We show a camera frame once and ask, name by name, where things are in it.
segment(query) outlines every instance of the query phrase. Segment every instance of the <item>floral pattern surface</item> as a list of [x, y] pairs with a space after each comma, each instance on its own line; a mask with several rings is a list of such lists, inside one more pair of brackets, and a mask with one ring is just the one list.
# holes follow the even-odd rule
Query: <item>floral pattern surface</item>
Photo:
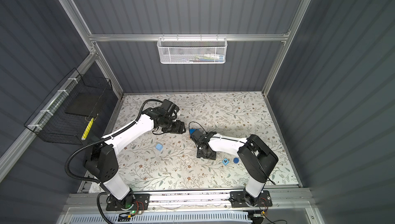
[[[277, 185], [298, 184], [260, 92], [129, 95], [125, 97], [114, 130], [133, 121], [143, 101], [151, 98], [169, 99], [178, 105], [178, 119], [185, 122], [187, 132], [154, 135], [150, 131], [120, 152], [118, 172], [134, 191], [246, 185], [249, 174], [241, 161], [233, 162], [234, 156], [217, 152], [215, 161], [196, 158], [196, 146], [188, 133], [191, 121], [224, 136], [243, 138], [250, 134], [258, 135], [279, 157], [270, 178]], [[145, 108], [159, 105], [150, 102]], [[191, 123], [190, 128], [200, 127]], [[161, 151], [155, 148], [158, 143], [163, 145]], [[226, 166], [222, 163], [225, 158], [230, 160]], [[101, 188], [92, 183], [90, 192], [100, 191]]]

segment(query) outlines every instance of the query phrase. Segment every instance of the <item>yellow connector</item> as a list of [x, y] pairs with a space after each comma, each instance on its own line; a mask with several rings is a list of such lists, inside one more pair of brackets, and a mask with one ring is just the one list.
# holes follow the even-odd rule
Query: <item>yellow connector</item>
[[86, 137], [88, 136], [89, 131], [91, 130], [91, 127], [92, 127], [92, 125], [93, 125], [93, 121], [94, 121], [94, 119], [91, 118], [91, 121], [90, 121], [90, 122], [88, 123], [88, 125], [86, 126], [85, 132], [84, 132], [84, 134], [82, 135], [82, 138], [81, 138], [82, 141], [85, 140]]

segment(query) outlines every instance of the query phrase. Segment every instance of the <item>gray wall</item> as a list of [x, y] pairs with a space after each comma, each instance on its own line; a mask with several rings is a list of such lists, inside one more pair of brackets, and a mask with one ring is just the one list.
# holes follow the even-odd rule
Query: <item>gray wall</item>
[[[88, 51], [57, 0], [0, 0], [0, 155]], [[79, 182], [64, 172], [76, 146], [35, 139], [0, 183], [3, 223], [54, 223]], [[81, 160], [72, 170], [84, 174]]]
[[269, 101], [326, 223], [392, 223], [395, 0], [313, 0]]
[[[74, 0], [94, 34], [286, 33], [300, 0]], [[279, 42], [230, 42], [225, 64], [164, 65], [156, 43], [99, 43], [125, 92], [261, 90]]]
[[0, 155], [88, 55], [57, 0], [0, 0]]
[[162, 64], [155, 42], [99, 42], [127, 92], [262, 90], [281, 42], [229, 42], [224, 64]]

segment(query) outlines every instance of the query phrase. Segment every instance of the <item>blue object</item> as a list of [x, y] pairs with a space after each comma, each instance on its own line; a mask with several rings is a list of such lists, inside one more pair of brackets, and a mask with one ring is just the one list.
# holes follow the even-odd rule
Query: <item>blue object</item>
[[225, 158], [224, 160], [222, 160], [222, 163], [226, 166], [229, 163], [229, 160]]
[[196, 130], [198, 130], [198, 129], [189, 129], [189, 134], [192, 134]]
[[159, 151], [161, 151], [163, 149], [163, 145], [161, 145], [160, 143], [158, 143], [155, 148]]

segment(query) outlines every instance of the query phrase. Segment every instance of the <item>white mesh basket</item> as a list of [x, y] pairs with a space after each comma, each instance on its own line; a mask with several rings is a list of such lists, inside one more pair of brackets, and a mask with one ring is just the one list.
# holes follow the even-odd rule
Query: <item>white mesh basket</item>
[[163, 64], [223, 64], [228, 42], [224, 40], [158, 39], [160, 62]]

